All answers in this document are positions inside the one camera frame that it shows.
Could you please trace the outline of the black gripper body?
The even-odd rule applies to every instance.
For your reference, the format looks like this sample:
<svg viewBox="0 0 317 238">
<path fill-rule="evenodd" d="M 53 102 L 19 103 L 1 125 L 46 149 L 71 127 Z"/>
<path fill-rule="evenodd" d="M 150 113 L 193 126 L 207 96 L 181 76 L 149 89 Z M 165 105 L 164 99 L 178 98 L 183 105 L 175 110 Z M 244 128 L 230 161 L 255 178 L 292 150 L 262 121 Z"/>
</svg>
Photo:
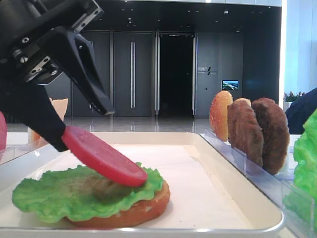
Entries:
<svg viewBox="0 0 317 238">
<path fill-rule="evenodd" d="M 80 33 L 102 13 L 94 0 L 1 1 L 1 79 L 20 84 L 51 83 L 64 72 L 42 51 L 42 37 L 59 26 Z"/>
</svg>

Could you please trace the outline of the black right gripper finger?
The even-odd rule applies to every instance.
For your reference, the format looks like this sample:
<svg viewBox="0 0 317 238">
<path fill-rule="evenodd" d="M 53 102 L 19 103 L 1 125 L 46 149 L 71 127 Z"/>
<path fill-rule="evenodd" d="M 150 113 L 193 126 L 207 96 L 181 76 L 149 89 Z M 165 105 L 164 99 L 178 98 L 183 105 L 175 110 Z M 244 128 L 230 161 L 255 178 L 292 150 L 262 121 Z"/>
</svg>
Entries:
<svg viewBox="0 0 317 238">
<path fill-rule="evenodd" d="M 61 139 L 65 124 L 53 108 L 44 86 L 5 83 L 4 112 L 34 130 L 57 151 L 68 150 Z"/>
</svg>

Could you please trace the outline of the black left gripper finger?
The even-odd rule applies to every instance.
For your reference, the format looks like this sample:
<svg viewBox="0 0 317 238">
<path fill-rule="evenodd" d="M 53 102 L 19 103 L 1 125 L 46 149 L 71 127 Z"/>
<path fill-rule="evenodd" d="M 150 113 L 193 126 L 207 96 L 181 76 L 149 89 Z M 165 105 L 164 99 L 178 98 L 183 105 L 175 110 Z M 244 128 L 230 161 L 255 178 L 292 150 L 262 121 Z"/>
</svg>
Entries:
<svg viewBox="0 0 317 238">
<path fill-rule="evenodd" d="M 42 51 L 74 82 L 100 115 L 115 113 L 97 70 L 94 49 L 80 33 L 57 27 L 42 37 Z"/>
</svg>

